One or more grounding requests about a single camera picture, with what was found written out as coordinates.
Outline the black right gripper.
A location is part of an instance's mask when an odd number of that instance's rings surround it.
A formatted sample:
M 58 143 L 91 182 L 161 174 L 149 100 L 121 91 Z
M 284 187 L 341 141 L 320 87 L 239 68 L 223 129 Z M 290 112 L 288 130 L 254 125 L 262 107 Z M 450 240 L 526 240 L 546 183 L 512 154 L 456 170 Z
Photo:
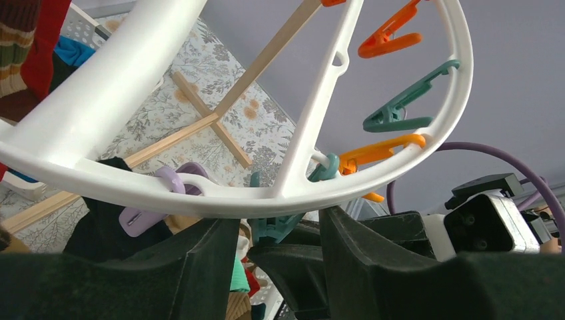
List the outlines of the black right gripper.
M 323 211 L 319 223 L 249 256 L 297 319 L 423 319 L 421 288 L 402 274 L 435 262 L 414 211 L 364 221 Z

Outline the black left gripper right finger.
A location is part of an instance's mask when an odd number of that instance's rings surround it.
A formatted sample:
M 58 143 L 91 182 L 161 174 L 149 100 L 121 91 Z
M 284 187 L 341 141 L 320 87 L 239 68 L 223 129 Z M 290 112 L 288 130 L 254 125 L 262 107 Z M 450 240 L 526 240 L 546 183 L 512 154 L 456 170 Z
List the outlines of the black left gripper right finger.
M 332 319 L 563 319 L 564 257 L 413 253 L 348 216 L 320 212 Z

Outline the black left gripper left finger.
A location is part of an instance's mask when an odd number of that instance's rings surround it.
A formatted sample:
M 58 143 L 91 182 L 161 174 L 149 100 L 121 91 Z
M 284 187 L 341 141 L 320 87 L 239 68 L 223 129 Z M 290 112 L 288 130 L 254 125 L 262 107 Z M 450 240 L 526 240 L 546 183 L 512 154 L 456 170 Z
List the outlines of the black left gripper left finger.
M 1 256 L 2 319 L 224 319 L 239 222 L 203 219 L 122 261 Z

